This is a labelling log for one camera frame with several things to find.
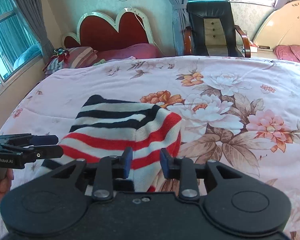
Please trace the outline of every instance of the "red headboard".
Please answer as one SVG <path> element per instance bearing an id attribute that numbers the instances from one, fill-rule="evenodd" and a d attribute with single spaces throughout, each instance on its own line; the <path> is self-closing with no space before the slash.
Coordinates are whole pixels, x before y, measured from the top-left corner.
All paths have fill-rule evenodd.
<path id="1" fill-rule="evenodd" d="M 146 15 L 132 8 L 120 11 L 115 21 L 100 12 L 85 13 L 79 20 L 77 33 L 62 37 L 64 48 L 89 46 L 99 52 L 139 43 L 154 44 L 154 41 Z"/>

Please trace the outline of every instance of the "striped sweater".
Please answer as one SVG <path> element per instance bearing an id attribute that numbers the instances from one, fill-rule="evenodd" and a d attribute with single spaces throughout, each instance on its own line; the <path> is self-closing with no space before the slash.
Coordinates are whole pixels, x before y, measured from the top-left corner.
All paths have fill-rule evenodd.
<path id="1" fill-rule="evenodd" d="M 129 179 L 136 191 L 147 191 L 160 171 L 159 152 L 167 148 L 176 156 L 180 143 L 181 117 L 160 106 L 91 96 L 81 108 L 70 132 L 60 141 L 64 156 L 54 161 L 65 164 L 77 158 L 88 163 L 121 156 L 133 149 Z M 50 171 L 53 162 L 43 162 L 39 175 Z"/>

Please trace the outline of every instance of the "pink comforter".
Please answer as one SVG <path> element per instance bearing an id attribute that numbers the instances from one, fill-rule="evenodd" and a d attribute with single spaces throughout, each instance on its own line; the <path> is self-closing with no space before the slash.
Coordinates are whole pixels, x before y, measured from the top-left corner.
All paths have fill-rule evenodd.
<path id="1" fill-rule="evenodd" d="M 232 57 L 172 57 L 62 69 L 38 84 L 0 134 L 66 135 L 94 94 L 156 103 L 183 118 L 179 156 L 216 159 L 285 192 L 292 203 L 285 233 L 300 240 L 300 63 Z M 41 162 L 15 171 L 13 187 Z M 145 188 L 178 190 L 159 163 Z M 201 194 L 205 194 L 200 183 Z M 0 218 L 0 237 L 6 230 Z"/>

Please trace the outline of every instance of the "wooden armrest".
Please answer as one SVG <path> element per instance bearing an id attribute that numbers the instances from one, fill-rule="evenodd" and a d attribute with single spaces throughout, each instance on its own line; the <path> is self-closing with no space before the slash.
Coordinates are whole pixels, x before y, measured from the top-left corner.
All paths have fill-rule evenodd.
<path id="1" fill-rule="evenodd" d="M 241 28 L 238 25 L 235 25 L 234 27 L 242 38 L 244 47 L 244 57 L 251 57 L 250 42 L 248 40 L 247 35 L 241 30 Z"/>
<path id="2" fill-rule="evenodd" d="M 185 39 L 184 39 L 184 46 L 185 46 L 185 55 L 192 55 L 192 48 L 191 48 L 191 27 L 186 27 L 185 31 Z"/>

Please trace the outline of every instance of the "red stripe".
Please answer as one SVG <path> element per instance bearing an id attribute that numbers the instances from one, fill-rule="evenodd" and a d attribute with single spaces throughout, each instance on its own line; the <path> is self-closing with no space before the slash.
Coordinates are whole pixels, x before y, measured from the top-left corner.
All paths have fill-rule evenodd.
<path id="1" fill-rule="evenodd" d="M 155 192 L 155 187 L 151 185 L 147 192 Z"/>
<path id="2" fill-rule="evenodd" d="M 104 150 L 123 151 L 126 147 L 132 147 L 134 151 L 137 151 L 142 148 L 149 147 L 150 143 L 152 142 L 163 141 L 171 128 L 173 128 L 180 120 L 181 117 L 179 115 L 175 113 L 168 114 L 159 130 L 151 132 L 147 139 L 140 142 L 101 139 L 76 132 L 69 133 L 64 138 L 77 139 L 91 147 Z"/>
<path id="3" fill-rule="evenodd" d="M 74 159 L 84 158 L 87 160 L 88 163 L 98 163 L 100 161 L 100 158 L 98 158 L 98 157 L 78 151 L 69 146 L 66 146 L 66 145 L 60 145 L 60 146 L 63 148 L 64 154 L 71 158 L 74 158 Z"/>
<path id="4" fill-rule="evenodd" d="M 177 156 L 180 148 L 180 142 L 181 142 L 181 136 L 179 132 L 177 140 L 167 147 L 167 150 L 171 154 L 171 156 L 173 157 Z M 71 158 L 74 159 L 84 158 L 87 160 L 88 163 L 95 163 L 100 161 L 100 158 L 98 157 L 78 151 L 69 146 L 66 145 L 60 145 L 60 146 L 63 148 L 65 155 Z M 131 168 L 137 170 L 158 161 L 160 161 L 160 150 L 155 150 L 151 152 L 148 156 L 132 160 Z"/>
<path id="5" fill-rule="evenodd" d="M 170 144 L 167 147 L 167 151 L 170 154 L 173 153 L 173 154 L 177 155 L 179 148 L 180 148 L 180 141 L 181 141 L 180 139 L 179 140 L 177 139 L 175 142 Z M 160 150 L 155 150 L 155 151 L 151 152 L 148 156 L 132 160 L 131 168 L 134 170 L 137 170 L 137 169 L 143 168 L 145 166 L 148 166 L 148 165 L 158 162 L 158 161 L 160 161 Z"/>

